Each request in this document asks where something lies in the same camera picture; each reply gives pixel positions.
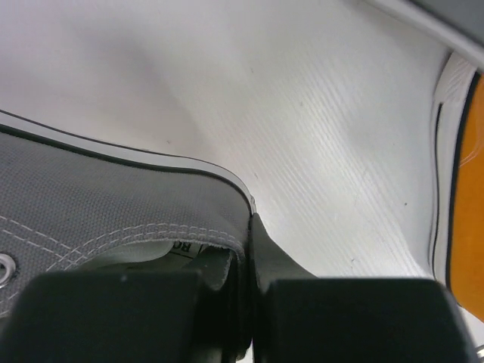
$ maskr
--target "black trim line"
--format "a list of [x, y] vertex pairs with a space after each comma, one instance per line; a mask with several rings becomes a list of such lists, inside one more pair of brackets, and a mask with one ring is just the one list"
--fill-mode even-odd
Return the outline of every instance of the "black trim line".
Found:
[[[208, 163], [206, 161], [194, 159], [194, 158], [191, 158], [191, 157], [180, 157], [180, 156], [169, 155], [169, 154], [160, 154], [160, 153], [155, 153], [153, 151], [145, 151], [145, 150], [135, 149], [133, 147], [126, 147], [126, 146], [120, 146], [120, 145], [116, 145], [116, 144], [110, 144], [108, 142], [98, 141], [98, 140], [94, 140], [94, 139], [91, 139], [91, 138], [86, 138], [86, 137], [83, 137], [83, 136], [71, 134], [69, 132], [64, 132], [64, 131], [61, 131], [61, 130], [58, 130], [58, 129], [54, 129], [50, 126], [44, 126], [41, 123], [37, 123], [37, 122], [32, 121], [30, 119], [26, 119], [22, 116], [14, 115], [12, 113], [5, 112], [3, 110], [0, 110], [0, 113], [4, 113], [6, 115], [9, 115], [9, 116], [12, 116], [12, 117], [15, 117], [15, 118], [18, 118], [18, 119], [22, 119], [22, 120], [27, 121], [29, 123], [33, 123], [33, 124], [36, 124], [38, 126], [45, 127], [47, 129], [50, 129], [50, 130], [54, 130], [56, 132], [60, 132], [60, 133], [63, 133], [63, 134], [69, 135], [69, 136], [76, 137], [76, 138], [81, 138], [81, 139], [84, 139], [84, 140], [87, 140], [87, 141], [96, 142], [96, 143], [99, 143], [99, 144], [105, 144], [105, 145], [109, 145], [109, 146], [113, 146], [113, 147], [121, 147], [121, 148], [127, 149], [127, 150], [139, 151], [139, 152], [148, 153], [148, 154], [155, 154], [155, 155], [160, 155], [160, 156], [164, 156], [164, 157], [179, 157], [179, 158], [183, 158], [183, 159], [196, 160], [196, 161], [199, 161], [201, 163]], [[12, 136], [15, 136], [15, 137], [18, 137], [18, 138], [25, 138], [27, 140], [38, 142], [40, 144], [44, 144], [44, 145], [47, 145], [47, 146], [50, 146], [50, 147], [57, 147], [59, 149], [70, 151], [72, 153], [83, 155], [83, 156], [86, 156], [86, 157], [93, 157], [95, 159], [103, 160], [103, 161], [106, 161], [108, 163], [116, 163], [116, 164], [120, 164], [120, 165], [124, 165], [124, 166], [130, 166], [130, 167], [139, 168], [139, 169], [153, 170], [155, 172], [182, 172], [182, 173], [187, 173], [187, 174], [195, 174], [195, 175], [202, 175], [202, 176], [207, 176], [207, 177], [210, 177], [210, 178], [215, 178], [215, 179], [217, 179], [221, 182], [224, 182], [224, 183], [232, 186], [244, 198], [244, 200], [245, 200], [245, 202], [246, 202], [246, 204], [249, 208], [249, 211], [252, 213], [250, 201], [247, 199], [244, 191], [242, 191], [234, 182], [232, 182], [232, 181], [230, 181], [226, 178], [223, 178], [218, 174], [215, 174], [215, 173], [212, 173], [212, 172], [207, 172], [206, 170], [178, 168], [178, 167], [175, 167], [175, 166], [158, 166], [158, 165], [153, 165], [153, 164], [145, 164], [145, 163], [139, 163], [137, 161], [121, 159], [119, 157], [112, 157], [112, 156], [109, 156], [109, 155], [104, 155], [104, 154], [100, 154], [100, 153], [97, 153], [97, 152], [94, 152], [94, 151], [91, 151], [91, 150], [87, 150], [87, 149], [84, 149], [84, 148], [81, 148], [81, 147], [76, 147], [76, 146], [72, 146], [70, 144], [65, 144], [65, 143], [57, 141], [57, 140], [52, 140], [51, 138], [46, 138], [44, 136], [35, 135], [31, 132], [19, 130], [19, 129], [16, 129], [14, 127], [2, 125], [2, 124], [0, 124], [0, 132], [3, 132], [5, 134], [9, 134], [9, 135], [12, 135]], [[218, 166], [218, 165], [213, 164], [213, 163], [208, 163], [208, 164], [212, 164], [212, 165], [217, 166], [221, 169], [224, 169], [221, 166]]]
[[442, 112], [442, 102], [439, 104], [439, 109], [437, 110], [437, 120], [436, 120], [436, 129], [435, 129], [435, 138], [434, 138], [434, 155], [435, 155], [435, 168], [436, 168], [436, 188], [437, 188], [437, 217], [436, 217], [436, 226], [435, 226], [435, 236], [433, 236], [433, 251], [432, 251], [432, 270], [435, 276], [435, 269], [434, 266], [436, 265], [436, 246], [437, 246], [437, 236], [439, 235], [439, 220], [440, 220], [440, 181], [439, 181], [439, 162], [438, 162], [438, 155], [437, 155], [437, 132], [439, 131], [439, 124], [440, 124], [440, 113]]

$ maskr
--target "sneaker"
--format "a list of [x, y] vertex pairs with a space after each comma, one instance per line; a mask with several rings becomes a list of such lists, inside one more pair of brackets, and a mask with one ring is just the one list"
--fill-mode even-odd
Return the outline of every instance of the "sneaker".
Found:
[[458, 303], [484, 321], [484, 80], [454, 53], [436, 88], [436, 201], [430, 265]]
[[245, 259], [255, 211], [220, 166], [91, 140], [0, 111], [0, 318], [37, 275]]

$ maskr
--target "gray fabric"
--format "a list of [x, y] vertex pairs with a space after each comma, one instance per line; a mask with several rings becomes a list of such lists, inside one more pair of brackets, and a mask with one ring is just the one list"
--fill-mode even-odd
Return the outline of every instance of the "gray fabric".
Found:
[[124, 244], [211, 244], [243, 260], [249, 217], [241, 194], [218, 179], [123, 166], [0, 133], [0, 253], [17, 263], [0, 289], [0, 317], [36, 275]]
[[411, 0], [437, 19], [484, 46], [483, 0]]

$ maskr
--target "black plastic piece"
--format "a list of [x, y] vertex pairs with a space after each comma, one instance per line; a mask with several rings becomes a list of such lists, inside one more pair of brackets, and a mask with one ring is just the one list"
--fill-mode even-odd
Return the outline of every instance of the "black plastic piece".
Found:
[[316, 279], [251, 224], [256, 363], [477, 363], [457, 305], [435, 281]]
[[248, 275], [212, 247], [170, 273], [43, 275], [8, 319], [0, 361], [233, 362], [248, 346], [250, 314], [256, 363], [478, 362], [455, 301], [435, 281], [318, 279], [257, 214], [249, 247]]
[[243, 336], [236, 267], [232, 253], [209, 248], [167, 274], [42, 275], [9, 318], [0, 361], [234, 361]]

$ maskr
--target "white textured surface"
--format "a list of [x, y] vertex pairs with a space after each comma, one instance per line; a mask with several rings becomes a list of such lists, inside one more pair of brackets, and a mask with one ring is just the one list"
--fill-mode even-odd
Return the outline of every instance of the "white textured surface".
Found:
[[0, 108], [224, 166], [318, 275], [422, 275], [446, 49], [361, 2], [0, 4]]

